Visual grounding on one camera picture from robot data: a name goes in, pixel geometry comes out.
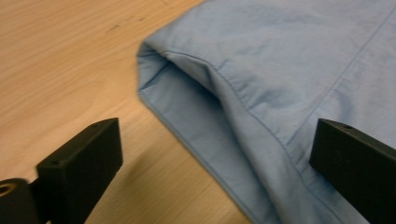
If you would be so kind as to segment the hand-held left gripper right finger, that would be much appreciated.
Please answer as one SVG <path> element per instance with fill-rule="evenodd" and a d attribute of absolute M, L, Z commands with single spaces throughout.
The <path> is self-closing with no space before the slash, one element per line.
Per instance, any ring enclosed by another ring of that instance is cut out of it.
<path fill-rule="evenodd" d="M 319 119 L 309 163 L 370 224 L 396 224 L 396 149 Z"/>

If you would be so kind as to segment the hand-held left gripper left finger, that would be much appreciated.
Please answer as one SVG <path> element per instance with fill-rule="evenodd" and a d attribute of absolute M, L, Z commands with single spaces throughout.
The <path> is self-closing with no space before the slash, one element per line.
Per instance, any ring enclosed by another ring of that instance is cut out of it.
<path fill-rule="evenodd" d="M 43 218 L 84 224 L 121 166 L 119 120 L 88 126 L 36 167 Z"/>

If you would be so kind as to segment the light blue button shirt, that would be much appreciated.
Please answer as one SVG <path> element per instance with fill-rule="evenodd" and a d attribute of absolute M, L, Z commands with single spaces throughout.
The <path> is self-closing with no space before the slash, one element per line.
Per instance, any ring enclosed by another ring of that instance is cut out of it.
<path fill-rule="evenodd" d="M 254 224 L 368 224 L 308 160 L 319 119 L 396 147 L 396 0 L 205 0 L 137 60 L 142 100 Z"/>

